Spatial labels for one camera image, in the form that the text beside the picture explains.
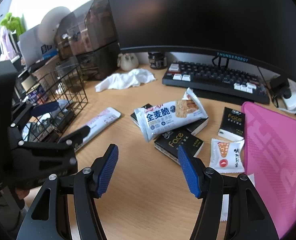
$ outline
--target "computer monitor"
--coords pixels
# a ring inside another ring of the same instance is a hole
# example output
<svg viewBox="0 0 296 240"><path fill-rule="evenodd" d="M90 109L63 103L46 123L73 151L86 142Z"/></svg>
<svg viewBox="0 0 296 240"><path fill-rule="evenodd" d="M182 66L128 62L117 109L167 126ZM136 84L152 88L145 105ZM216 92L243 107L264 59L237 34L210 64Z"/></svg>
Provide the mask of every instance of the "computer monitor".
<svg viewBox="0 0 296 240"><path fill-rule="evenodd" d="M296 0L109 0L126 52L190 52L296 81Z"/></svg>

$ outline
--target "red circle logo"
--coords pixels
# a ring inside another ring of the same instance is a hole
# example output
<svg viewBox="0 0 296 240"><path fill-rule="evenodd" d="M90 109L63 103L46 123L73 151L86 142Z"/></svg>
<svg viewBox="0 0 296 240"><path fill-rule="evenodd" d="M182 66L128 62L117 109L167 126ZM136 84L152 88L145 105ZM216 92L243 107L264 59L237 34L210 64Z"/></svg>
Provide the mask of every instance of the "red circle logo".
<svg viewBox="0 0 296 240"><path fill-rule="evenodd" d="M219 162L219 166L220 166L220 167L224 168L224 167L226 167L227 165L228 165L228 161L227 161L226 159L222 159L222 160L220 160L220 162Z"/></svg>

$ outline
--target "jar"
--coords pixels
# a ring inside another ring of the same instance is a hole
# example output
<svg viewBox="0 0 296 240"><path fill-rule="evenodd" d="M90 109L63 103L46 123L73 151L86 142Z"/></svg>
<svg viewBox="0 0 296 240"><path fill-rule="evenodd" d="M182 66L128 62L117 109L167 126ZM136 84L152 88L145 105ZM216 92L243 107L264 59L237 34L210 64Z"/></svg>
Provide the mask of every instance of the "jar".
<svg viewBox="0 0 296 240"><path fill-rule="evenodd" d="M148 59L152 69L164 69L167 67L167 58L162 52L148 52Z"/></svg>

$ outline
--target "cracker picture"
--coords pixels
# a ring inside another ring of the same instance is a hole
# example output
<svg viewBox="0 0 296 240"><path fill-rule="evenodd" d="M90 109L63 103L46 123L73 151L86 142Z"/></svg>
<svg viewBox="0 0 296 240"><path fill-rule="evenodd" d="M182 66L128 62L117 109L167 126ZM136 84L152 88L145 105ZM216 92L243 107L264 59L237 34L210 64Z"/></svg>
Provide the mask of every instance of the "cracker picture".
<svg viewBox="0 0 296 240"><path fill-rule="evenodd" d="M226 143L226 142L218 142L218 147L219 147L220 155L223 158L227 156L229 144L230 143Z"/></svg>
<svg viewBox="0 0 296 240"><path fill-rule="evenodd" d="M186 118L187 117L187 100L176 101L176 117Z"/></svg>
<svg viewBox="0 0 296 240"><path fill-rule="evenodd" d="M191 114L194 111L198 110L198 106L195 104L194 101L192 100L187 100L187 114Z"/></svg>

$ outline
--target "hand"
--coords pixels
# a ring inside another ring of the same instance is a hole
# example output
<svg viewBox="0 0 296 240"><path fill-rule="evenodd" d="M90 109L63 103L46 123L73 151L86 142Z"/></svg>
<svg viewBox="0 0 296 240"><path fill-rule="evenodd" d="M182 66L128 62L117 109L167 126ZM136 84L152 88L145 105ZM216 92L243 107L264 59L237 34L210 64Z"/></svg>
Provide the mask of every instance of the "hand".
<svg viewBox="0 0 296 240"><path fill-rule="evenodd" d="M19 189L19 188L15 188L15 192L16 192L18 198L20 200L22 200L22 199L24 199L25 197L28 196L30 190L22 190L22 189Z"/></svg>

